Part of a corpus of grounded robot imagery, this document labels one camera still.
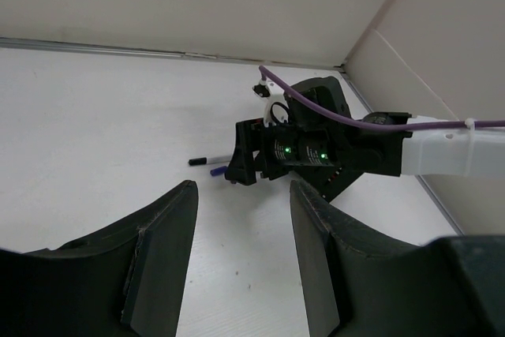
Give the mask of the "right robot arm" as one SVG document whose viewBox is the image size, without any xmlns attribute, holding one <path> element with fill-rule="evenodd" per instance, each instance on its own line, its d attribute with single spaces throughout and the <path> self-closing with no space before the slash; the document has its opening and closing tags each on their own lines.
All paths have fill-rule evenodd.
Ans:
<svg viewBox="0 0 505 337">
<path fill-rule="evenodd" d="M 261 119 L 236 125 L 229 182 L 252 185 L 294 172 L 330 198 L 363 174 L 504 174 L 501 122 L 440 121 L 399 112 L 374 112 L 354 120 L 339 81 L 315 77 L 275 94 L 261 81 L 267 100 Z"/>
</svg>

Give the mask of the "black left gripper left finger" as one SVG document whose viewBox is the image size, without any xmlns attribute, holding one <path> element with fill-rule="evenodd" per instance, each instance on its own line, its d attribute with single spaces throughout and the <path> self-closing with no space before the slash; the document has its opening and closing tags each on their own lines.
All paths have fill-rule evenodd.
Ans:
<svg viewBox="0 0 505 337">
<path fill-rule="evenodd" d="M 176 335 L 196 216 L 187 180 L 58 249 L 2 251 L 2 335 Z"/>
</svg>

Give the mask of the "black-capped white marker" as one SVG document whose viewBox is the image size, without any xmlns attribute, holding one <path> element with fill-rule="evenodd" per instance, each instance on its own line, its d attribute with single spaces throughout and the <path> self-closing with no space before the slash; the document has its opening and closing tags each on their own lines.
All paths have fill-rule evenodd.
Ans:
<svg viewBox="0 0 505 337">
<path fill-rule="evenodd" d="M 198 157 L 191 158 L 188 161 L 188 164 L 191 167 L 196 166 L 204 166 L 204 165 L 214 165 L 214 164 L 225 164 L 231 161 L 230 155 L 220 155 L 220 156 L 212 156 L 212 157 Z"/>
</svg>

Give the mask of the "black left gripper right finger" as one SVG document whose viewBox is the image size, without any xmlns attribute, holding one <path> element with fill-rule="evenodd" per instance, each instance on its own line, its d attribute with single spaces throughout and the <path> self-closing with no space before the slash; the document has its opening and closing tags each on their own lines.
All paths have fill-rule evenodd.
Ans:
<svg viewBox="0 0 505 337">
<path fill-rule="evenodd" d="M 503 236 L 411 245 L 298 181 L 290 213 L 310 335 L 503 335 Z"/>
</svg>

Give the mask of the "purple-capped white marker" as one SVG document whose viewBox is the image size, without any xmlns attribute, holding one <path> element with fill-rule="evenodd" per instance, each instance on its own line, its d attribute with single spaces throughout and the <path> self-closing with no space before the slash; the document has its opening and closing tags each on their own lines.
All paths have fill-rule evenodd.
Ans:
<svg viewBox="0 0 505 337">
<path fill-rule="evenodd" d="M 226 173 L 227 166 L 216 167 L 210 170 L 210 175 L 212 177 L 220 176 Z"/>
</svg>

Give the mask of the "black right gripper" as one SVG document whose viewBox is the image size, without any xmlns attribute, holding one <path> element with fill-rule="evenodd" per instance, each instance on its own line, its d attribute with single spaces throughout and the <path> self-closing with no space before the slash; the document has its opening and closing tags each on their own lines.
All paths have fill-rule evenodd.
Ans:
<svg viewBox="0 0 505 337">
<path fill-rule="evenodd" d="M 262 118 L 238 122 L 234 152 L 225 179 L 252 185 L 258 177 L 275 180 L 297 167 L 343 167 L 337 151 L 350 149 L 352 127 L 311 110 L 284 92 L 287 124 L 264 127 Z"/>
</svg>

